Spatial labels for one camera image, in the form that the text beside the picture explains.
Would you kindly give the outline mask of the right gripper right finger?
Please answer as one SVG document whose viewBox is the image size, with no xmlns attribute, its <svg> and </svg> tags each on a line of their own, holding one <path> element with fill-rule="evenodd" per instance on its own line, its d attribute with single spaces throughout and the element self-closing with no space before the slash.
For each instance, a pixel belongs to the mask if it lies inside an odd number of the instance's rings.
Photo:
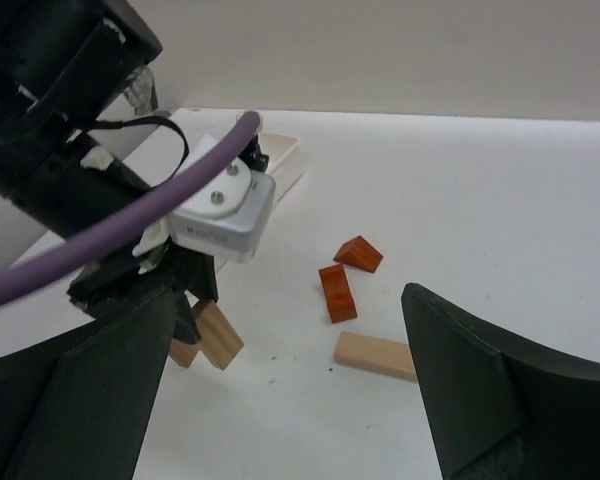
<svg viewBox="0 0 600 480">
<path fill-rule="evenodd" d="M 600 479 L 600 363 L 417 283 L 401 304 L 443 478 Z"/>
</svg>

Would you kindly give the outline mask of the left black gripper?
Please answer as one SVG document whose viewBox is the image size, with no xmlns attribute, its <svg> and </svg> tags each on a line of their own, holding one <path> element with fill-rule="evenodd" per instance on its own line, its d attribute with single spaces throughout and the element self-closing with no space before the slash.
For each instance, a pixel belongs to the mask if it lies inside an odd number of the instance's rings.
<svg viewBox="0 0 600 480">
<path fill-rule="evenodd" d="M 139 258 L 116 254 L 83 268 L 67 290 L 71 303 L 97 317 L 156 289 L 189 292 L 199 300 L 218 299 L 215 261 L 210 255 L 185 249 L 169 241 Z M 173 338 L 187 345 L 201 340 L 196 319 L 203 304 L 176 298 Z"/>
</svg>

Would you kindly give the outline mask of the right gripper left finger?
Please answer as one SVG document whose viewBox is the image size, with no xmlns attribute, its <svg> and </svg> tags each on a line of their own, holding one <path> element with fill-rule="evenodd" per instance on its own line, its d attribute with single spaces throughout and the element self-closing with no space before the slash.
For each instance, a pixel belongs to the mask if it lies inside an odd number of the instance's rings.
<svg viewBox="0 0 600 480">
<path fill-rule="evenodd" d="M 159 290 L 0 358 L 0 479 L 130 479 L 176 318 Z"/>
</svg>

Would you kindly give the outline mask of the short light wood block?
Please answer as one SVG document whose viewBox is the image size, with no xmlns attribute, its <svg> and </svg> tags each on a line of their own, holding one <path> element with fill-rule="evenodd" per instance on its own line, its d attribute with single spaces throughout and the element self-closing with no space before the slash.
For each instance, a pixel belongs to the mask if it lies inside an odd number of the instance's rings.
<svg viewBox="0 0 600 480">
<path fill-rule="evenodd" d="M 200 350 L 212 366 L 226 370 L 244 342 L 213 300 L 199 300 L 192 308 L 200 334 Z"/>
</svg>

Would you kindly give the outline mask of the long light wood block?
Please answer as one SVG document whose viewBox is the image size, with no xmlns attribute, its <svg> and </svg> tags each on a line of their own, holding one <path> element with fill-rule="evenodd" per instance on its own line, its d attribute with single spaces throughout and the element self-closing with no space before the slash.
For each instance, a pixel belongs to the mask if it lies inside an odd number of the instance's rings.
<svg viewBox="0 0 600 480">
<path fill-rule="evenodd" d="M 338 337 L 333 358 L 342 366 L 417 382 L 411 349 L 406 343 L 343 331 Z"/>
</svg>

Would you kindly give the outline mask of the white plastic tray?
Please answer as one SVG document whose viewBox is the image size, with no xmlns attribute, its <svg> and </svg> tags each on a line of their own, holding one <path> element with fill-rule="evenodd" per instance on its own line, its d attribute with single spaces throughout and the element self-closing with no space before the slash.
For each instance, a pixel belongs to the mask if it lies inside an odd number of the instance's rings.
<svg viewBox="0 0 600 480">
<path fill-rule="evenodd" d="M 297 138 L 263 132 L 209 184 L 216 235 L 211 255 L 220 264 L 254 257 L 271 213 L 307 162 Z"/>
</svg>

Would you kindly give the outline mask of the dark walnut wood block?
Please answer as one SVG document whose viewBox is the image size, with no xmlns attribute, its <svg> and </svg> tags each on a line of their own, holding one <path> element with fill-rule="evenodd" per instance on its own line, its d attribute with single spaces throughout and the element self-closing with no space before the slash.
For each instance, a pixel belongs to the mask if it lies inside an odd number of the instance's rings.
<svg viewBox="0 0 600 480">
<path fill-rule="evenodd" d="M 199 351 L 198 344 L 186 344 L 180 340 L 173 339 L 169 347 L 169 357 L 179 367 L 190 368 Z"/>
</svg>

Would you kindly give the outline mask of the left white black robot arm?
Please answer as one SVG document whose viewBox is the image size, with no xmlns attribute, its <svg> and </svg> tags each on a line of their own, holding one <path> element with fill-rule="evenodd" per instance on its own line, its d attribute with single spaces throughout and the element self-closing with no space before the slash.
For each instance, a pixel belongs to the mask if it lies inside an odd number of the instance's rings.
<svg viewBox="0 0 600 480">
<path fill-rule="evenodd" d="M 205 162 L 151 187 L 119 161 L 83 160 L 95 130 L 120 130 L 102 111 L 161 53 L 126 1 L 0 1 L 0 195 L 65 239 L 0 275 L 0 306 L 132 242 L 220 169 Z"/>
</svg>

